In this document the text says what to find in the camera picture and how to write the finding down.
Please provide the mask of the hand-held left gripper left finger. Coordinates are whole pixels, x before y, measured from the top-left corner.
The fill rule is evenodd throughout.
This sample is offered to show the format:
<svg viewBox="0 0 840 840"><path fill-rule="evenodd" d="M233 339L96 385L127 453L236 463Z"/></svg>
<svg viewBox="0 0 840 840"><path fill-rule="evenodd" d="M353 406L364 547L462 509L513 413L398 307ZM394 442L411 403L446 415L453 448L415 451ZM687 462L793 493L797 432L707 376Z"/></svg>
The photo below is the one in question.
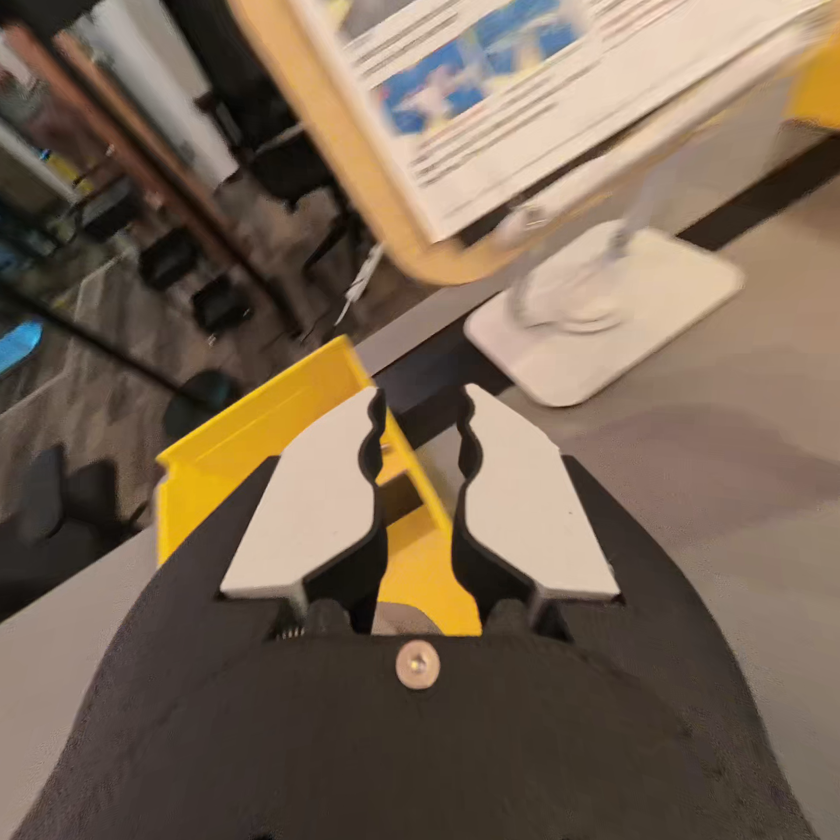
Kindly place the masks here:
<svg viewBox="0 0 840 840"><path fill-rule="evenodd" d="M384 393L369 385L306 427L279 456L222 579L234 600L284 602L299 623L331 600L370 635L388 548L377 478Z"/></svg>

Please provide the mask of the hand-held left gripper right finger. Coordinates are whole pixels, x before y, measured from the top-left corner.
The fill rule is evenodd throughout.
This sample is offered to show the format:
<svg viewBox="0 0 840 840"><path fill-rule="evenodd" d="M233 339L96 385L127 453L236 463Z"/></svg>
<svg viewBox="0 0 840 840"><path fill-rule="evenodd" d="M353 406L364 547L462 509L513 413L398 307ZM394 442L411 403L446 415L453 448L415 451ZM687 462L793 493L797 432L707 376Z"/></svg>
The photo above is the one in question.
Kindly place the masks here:
<svg viewBox="0 0 840 840"><path fill-rule="evenodd" d="M480 632L512 604L535 632L552 632L563 603L606 605L622 590L559 447L477 384L463 387L451 544L455 578L476 604Z"/></svg>

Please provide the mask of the printed instruction sheet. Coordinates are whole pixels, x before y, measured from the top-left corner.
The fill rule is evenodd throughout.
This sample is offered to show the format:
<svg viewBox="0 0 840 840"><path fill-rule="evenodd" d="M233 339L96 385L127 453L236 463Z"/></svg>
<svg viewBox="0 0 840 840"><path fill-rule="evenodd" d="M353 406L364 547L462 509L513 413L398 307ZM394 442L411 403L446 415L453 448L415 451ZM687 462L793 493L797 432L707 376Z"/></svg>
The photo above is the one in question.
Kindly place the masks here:
<svg viewBox="0 0 840 840"><path fill-rule="evenodd" d="M434 242L822 5L292 2Z"/></svg>

